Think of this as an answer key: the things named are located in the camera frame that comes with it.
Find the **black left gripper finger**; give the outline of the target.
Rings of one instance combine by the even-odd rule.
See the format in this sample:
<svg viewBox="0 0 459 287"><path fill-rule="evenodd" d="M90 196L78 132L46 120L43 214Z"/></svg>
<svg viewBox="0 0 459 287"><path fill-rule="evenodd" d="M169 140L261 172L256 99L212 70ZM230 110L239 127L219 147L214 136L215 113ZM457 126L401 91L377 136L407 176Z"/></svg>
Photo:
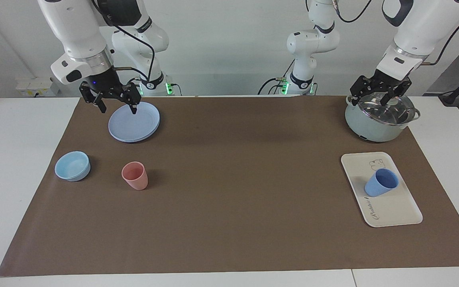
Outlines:
<svg viewBox="0 0 459 287"><path fill-rule="evenodd" d="M368 78L358 77L355 83L350 87L351 104L356 106L359 100L366 96L368 92Z"/></svg>
<svg viewBox="0 0 459 287"><path fill-rule="evenodd" d="M387 89L379 91L379 93L383 94L382 98L380 99L381 106L386 106L386 104L388 104L390 100L402 96L402 94L400 92L395 91L395 89Z"/></svg>

